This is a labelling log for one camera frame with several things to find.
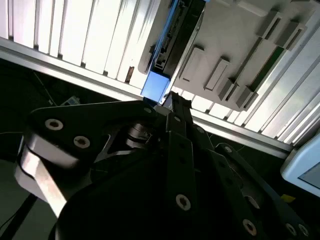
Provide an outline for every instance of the blue block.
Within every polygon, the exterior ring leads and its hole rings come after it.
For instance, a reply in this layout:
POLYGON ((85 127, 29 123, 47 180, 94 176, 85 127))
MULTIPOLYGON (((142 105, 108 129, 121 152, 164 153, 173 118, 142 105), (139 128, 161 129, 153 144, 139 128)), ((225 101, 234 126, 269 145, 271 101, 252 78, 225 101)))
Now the blue block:
POLYGON ((169 83, 170 79, 168 77, 150 71, 142 88, 141 95, 159 103, 169 83))

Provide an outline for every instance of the black cable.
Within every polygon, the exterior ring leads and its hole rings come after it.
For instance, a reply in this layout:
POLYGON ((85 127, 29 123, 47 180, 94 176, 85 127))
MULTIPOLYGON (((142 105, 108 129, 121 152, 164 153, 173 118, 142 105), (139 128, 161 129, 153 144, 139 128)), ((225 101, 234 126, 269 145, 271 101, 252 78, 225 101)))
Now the black cable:
POLYGON ((17 214, 17 211, 15 211, 15 213, 9 217, 1 226, 0 226, 0 230, 4 227, 4 225, 6 225, 16 214, 17 214))
POLYGON ((7 228, 4 230, 3 234, 0 236, 0 240, 12 240, 18 231, 19 227, 27 217, 29 211, 33 207, 37 200, 37 197, 33 194, 29 194, 29 196, 24 200, 22 205, 13 215, 13 219, 7 228))

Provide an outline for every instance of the blue component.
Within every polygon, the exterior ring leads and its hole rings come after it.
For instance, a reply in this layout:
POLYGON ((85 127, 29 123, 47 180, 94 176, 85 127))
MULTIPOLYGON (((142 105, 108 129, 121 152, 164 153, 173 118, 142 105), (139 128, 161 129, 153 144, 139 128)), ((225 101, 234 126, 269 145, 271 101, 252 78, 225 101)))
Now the blue component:
POLYGON ((159 103, 169 83, 170 79, 168 77, 150 71, 142 88, 141 95, 159 103))
POLYGON ((174 0, 169 12, 169 16, 166 19, 165 26, 163 28, 163 31, 161 33, 161 36, 156 43, 155 49, 152 54, 152 60, 151 60, 151 66, 150 66, 150 72, 148 74, 148 77, 146 78, 146 81, 144 83, 143 89, 141 91, 141 95, 151 99, 156 102, 160 102, 163 95, 165 94, 165 91, 167 87, 169 86, 170 79, 168 77, 162 76, 158 73, 153 72, 156 57, 158 56, 162 43, 165 39, 165 36, 168 32, 168 29, 170 27, 170 23, 172 21, 173 15, 175 13, 175 10, 178 6, 179 0, 174 0))

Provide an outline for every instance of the metal frame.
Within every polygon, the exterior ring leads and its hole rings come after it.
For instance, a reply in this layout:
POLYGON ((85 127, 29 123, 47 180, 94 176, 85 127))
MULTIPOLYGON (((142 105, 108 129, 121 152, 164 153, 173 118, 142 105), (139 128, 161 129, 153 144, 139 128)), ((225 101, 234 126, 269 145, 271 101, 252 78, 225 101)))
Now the metal frame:
MULTIPOLYGON (((121 101, 142 100, 140 89, 0 38, 0 58, 121 101)), ((285 159, 292 146, 192 109, 206 131, 285 159)))

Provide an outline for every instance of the yellow object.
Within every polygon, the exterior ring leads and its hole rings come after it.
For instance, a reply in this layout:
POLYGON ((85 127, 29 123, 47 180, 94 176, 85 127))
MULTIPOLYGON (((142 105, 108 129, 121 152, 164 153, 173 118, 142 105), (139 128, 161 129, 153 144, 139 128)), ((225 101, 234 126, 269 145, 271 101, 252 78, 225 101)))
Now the yellow object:
POLYGON ((283 199, 283 201, 285 201, 287 204, 292 203, 296 198, 294 196, 289 196, 287 194, 283 194, 281 196, 281 198, 283 199))

